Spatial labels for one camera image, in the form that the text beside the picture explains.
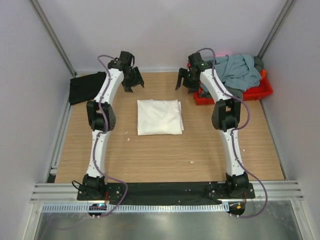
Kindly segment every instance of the gray wall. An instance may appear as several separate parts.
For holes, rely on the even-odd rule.
[[[320,1],[298,0],[264,58],[274,93],[263,101],[281,161],[320,227]]]
[[[258,54],[285,0],[39,0],[76,71],[132,52],[141,70],[184,67],[193,51]]]
[[[0,239],[21,237],[70,74],[27,0],[0,2]]]

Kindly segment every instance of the wooden table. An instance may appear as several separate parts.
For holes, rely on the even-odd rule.
[[[221,137],[211,123],[214,105],[197,106],[192,94],[175,91],[176,72],[143,73],[145,88],[120,86],[113,101],[116,126],[108,141],[106,174],[125,182],[224,181],[226,160]],[[180,100],[182,135],[137,135],[137,100]],[[261,180],[283,180],[274,143],[259,101],[248,101],[251,120],[239,131],[244,166]],[[240,125],[247,118],[241,108]],[[91,154],[86,102],[72,107],[55,182],[82,182]]]

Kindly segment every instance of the red basket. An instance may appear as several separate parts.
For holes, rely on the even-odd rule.
[[[247,91],[243,93],[243,100],[250,101],[250,100],[261,100],[264,99],[266,96],[272,94],[273,90],[268,82],[266,77],[267,71],[261,70],[261,80],[260,85],[257,87],[249,88]],[[199,88],[198,92],[195,92],[193,98],[195,100],[196,105],[208,105],[214,104],[214,100],[212,98],[207,97],[199,97],[199,94],[202,92],[202,88]]]

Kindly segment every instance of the folded white cloth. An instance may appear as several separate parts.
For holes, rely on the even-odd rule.
[[[138,100],[138,136],[171,134],[184,130],[178,100]]]

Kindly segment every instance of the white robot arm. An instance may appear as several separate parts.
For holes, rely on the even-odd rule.
[[[102,97],[101,105],[104,104],[109,104],[112,106],[112,103],[114,101],[116,92],[122,81],[124,80],[124,73],[120,71],[119,69],[112,68],[109,70],[110,72],[110,84],[107,87],[108,84],[108,78],[109,76],[107,75],[105,78],[105,81],[102,85],[102,88],[98,95],[94,98],[94,101],[98,103],[100,101],[100,98]],[[109,125],[111,127],[109,129],[113,129],[116,124],[116,118],[114,117],[113,119],[110,119],[111,121],[113,120],[114,123],[110,122]],[[99,135],[99,139],[97,143],[95,144],[97,140],[98,134],[101,132],[99,129],[92,130],[92,147],[91,147],[91,155],[90,155],[90,162],[88,169],[86,171],[86,174],[88,176],[96,178],[102,178],[103,176],[97,171],[95,164],[94,164],[94,158],[93,154],[95,156],[95,161],[96,165],[98,166],[99,170],[101,172],[105,172],[105,158],[106,158],[106,149],[107,149],[107,144],[108,144],[108,139],[111,134],[111,131],[107,131],[106,133],[101,133]]]
[[[196,93],[202,82],[211,94],[215,105],[212,113],[213,127],[222,138],[226,158],[226,187],[230,196],[241,197],[249,187],[248,174],[243,168],[238,142],[238,123],[240,121],[241,102],[234,97],[219,79],[212,64],[202,60],[199,52],[188,57],[190,67],[180,68],[175,89],[183,85],[189,93]]]
[[[92,147],[89,166],[78,188],[78,200],[100,199],[106,193],[103,173],[108,139],[116,125],[116,116],[112,109],[114,97],[120,84],[126,92],[133,92],[131,88],[137,85],[144,87],[138,67],[131,66],[134,62],[135,57],[126,51],[122,51],[119,58],[110,61],[100,92],[94,100],[86,104],[92,130]]]

